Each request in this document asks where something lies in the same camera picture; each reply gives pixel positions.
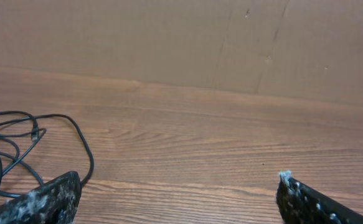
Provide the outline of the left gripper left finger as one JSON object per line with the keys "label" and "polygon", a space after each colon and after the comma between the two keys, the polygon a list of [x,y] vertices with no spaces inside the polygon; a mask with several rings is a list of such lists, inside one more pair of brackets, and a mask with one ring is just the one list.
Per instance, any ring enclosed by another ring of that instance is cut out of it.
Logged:
{"label": "left gripper left finger", "polygon": [[0,224],[72,224],[81,194],[78,173],[66,172],[0,205]]}

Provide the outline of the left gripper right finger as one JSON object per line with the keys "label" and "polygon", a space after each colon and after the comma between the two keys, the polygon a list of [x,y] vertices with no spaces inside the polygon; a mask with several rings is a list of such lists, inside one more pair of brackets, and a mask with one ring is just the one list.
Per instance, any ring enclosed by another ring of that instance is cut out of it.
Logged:
{"label": "left gripper right finger", "polygon": [[285,224],[363,224],[363,215],[296,180],[278,173],[276,204]]}

